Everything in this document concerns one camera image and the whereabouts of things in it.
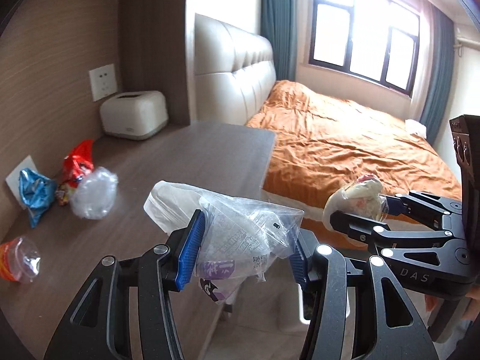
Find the person's hand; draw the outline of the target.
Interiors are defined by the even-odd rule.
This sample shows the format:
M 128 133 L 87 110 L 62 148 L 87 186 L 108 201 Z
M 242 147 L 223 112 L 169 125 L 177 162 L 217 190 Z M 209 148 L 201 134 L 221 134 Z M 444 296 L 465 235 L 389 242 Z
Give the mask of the person's hand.
M 474 321 L 479 315 L 480 311 L 480 286 L 474 285 L 470 291 L 467 292 L 466 297 L 470 299 L 464 314 L 463 320 Z M 431 312 L 438 304 L 439 299 L 431 295 L 425 295 L 425 311 Z

